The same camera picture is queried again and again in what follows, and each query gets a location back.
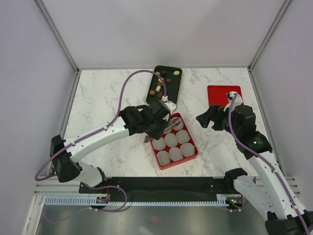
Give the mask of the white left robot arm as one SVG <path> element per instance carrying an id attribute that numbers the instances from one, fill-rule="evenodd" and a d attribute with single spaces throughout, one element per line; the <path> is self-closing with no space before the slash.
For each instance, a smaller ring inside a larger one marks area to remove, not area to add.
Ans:
<path id="1" fill-rule="evenodd" d="M 59 135 L 54 136 L 51 139 L 50 157 L 58 181 L 80 181 L 96 193 L 104 192 L 107 181 L 103 171 L 81 160 L 108 143 L 134 134 L 145 133 L 152 139 L 160 139 L 170 115 L 170 109 L 160 104 L 128 106 L 119 112 L 117 120 L 107 129 L 91 131 L 68 141 Z"/>

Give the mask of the metal tongs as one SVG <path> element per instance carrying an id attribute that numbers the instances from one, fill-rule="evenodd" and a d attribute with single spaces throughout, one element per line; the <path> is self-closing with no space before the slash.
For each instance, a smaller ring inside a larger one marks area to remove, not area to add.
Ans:
<path id="1" fill-rule="evenodd" d="M 167 125 L 163 129 L 160 129 L 159 131 L 157 131 L 154 136 L 146 135 L 143 143 L 148 143 L 152 140 L 159 140 L 163 134 L 165 134 L 166 132 L 169 132 L 174 127 L 179 126 L 181 123 L 182 123 L 182 120 L 179 117 L 170 118 Z"/>

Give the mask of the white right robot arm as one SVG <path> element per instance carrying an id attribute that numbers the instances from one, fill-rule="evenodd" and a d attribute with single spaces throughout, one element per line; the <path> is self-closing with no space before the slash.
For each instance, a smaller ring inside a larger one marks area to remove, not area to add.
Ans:
<path id="1" fill-rule="evenodd" d="M 313 213 L 296 197 L 278 166 L 269 141 L 256 130 L 256 115 L 252 107 L 211 105 L 196 120 L 202 128 L 213 122 L 213 130 L 229 132 L 239 151 L 258 173 L 264 190 L 244 175 L 230 176 L 223 183 L 227 192 L 238 191 L 259 212 L 268 234 L 308 235 L 312 232 Z"/>

